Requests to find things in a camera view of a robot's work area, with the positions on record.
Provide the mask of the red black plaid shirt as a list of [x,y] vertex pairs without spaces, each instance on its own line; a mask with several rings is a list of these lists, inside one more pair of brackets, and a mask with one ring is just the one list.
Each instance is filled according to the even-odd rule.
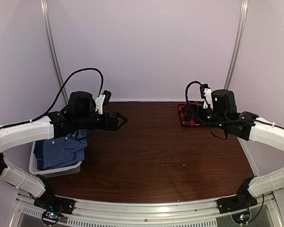
[[181,122],[186,126],[204,125],[204,122],[209,122],[210,113],[203,108],[204,101],[190,101],[191,109],[186,103],[177,105]]

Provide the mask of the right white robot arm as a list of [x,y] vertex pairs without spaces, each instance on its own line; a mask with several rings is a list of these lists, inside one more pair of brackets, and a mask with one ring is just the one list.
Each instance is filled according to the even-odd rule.
[[[284,152],[284,127],[269,122],[257,114],[238,113],[235,109],[204,109],[201,102],[178,105],[180,119],[187,126],[216,127],[224,135],[234,135],[246,141],[266,144]],[[251,198],[284,188],[284,167],[263,176],[246,179],[233,198],[233,205],[242,209]]]

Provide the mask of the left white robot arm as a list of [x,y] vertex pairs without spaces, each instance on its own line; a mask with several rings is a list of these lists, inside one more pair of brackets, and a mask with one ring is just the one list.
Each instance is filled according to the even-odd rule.
[[120,113],[89,113],[86,116],[66,117],[60,112],[50,113],[37,121],[0,126],[0,180],[39,198],[48,210],[59,205],[58,198],[48,192],[44,182],[8,161],[3,153],[13,147],[39,140],[57,139],[78,130],[117,131],[127,123]]

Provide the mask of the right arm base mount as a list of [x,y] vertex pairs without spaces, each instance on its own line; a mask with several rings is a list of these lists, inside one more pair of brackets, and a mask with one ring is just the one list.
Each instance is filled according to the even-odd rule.
[[256,197],[253,197],[248,191],[249,183],[252,179],[253,177],[245,179],[238,188],[236,195],[222,197],[217,200],[217,206],[220,214],[244,210],[250,206],[257,205]]

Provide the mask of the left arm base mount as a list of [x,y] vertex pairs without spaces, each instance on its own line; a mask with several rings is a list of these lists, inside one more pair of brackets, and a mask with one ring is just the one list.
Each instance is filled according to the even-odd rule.
[[73,213],[75,201],[73,199],[57,196],[49,185],[45,186],[45,192],[40,197],[33,195],[30,195],[30,197],[34,200],[35,206],[47,211],[69,215]]

